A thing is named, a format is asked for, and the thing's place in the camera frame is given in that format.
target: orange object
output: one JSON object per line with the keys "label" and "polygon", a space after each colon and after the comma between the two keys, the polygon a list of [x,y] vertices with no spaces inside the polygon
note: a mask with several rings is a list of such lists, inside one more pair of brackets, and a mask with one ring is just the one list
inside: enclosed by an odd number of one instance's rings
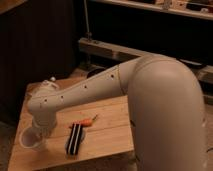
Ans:
{"label": "orange object", "polygon": [[73,122],[72,124],[81,124],[84,127],[92,126],[93,122],[96,120],[98,115],[96,115],[94,118],[87,118],[80,121]]}

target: wall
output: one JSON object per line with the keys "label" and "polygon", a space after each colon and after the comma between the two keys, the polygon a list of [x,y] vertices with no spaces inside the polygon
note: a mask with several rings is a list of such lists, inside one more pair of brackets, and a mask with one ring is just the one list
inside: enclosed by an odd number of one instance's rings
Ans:
{"label": "wall", "polygon": [[27,83],[72,72],[77,39],[71,0],[30,0],[0,15],[1,121],[17,123]]}

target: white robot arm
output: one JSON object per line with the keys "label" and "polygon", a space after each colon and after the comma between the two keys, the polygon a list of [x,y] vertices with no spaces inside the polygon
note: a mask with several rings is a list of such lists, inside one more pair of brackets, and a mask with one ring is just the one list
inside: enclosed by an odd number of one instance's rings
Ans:
{"label": "white robot arm", "polygon": [[206,170],[203,95],[182,63],[148,54],[67,89],[56,87],[41,86],[28,102],[37,132],[47,135],[63,108],[127,94],[139,171]]}

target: wooden surface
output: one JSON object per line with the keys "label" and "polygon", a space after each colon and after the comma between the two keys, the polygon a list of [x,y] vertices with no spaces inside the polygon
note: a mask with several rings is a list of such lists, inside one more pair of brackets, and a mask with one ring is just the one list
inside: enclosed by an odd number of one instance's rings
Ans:
{"label": "wooden surface", "polygon": [[0,14],[17,7],[26,1],[27,0],[0,0]]}
{"label": "wooden surface", "polygon": [[[83,77],[58,81],[62,88],[83,80]],[[36,84],[28,86],[27,93]],[[46,140],[46,148],[24,149],[19,144],[21,131],[31,124],[31,116],[26,109],[26,94],[8,170],[39,170],[83,160],[108,156],[133,150],[126,97],[98,101],[95,103],[66,108],[57,114],[58,125]],[[75,120],[93,117],[98,119],[92,127],[86,128],[85,140],[80,145],[79,154],[68,157],[64,145],[70,133],[68,125]]]}

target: dark background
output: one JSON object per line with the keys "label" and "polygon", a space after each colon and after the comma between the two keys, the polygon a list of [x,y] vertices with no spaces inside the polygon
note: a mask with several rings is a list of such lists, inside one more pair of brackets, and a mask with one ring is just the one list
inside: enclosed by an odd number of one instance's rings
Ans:
{"label": "dark background", "polygon": [[[213,21],[97,2],[88,11],[93,39],[213,65]],[[17,123],[28,83],[65,78],[84,60],[85,33],[83,0],[29,0],[0,15],[1,121]]]}

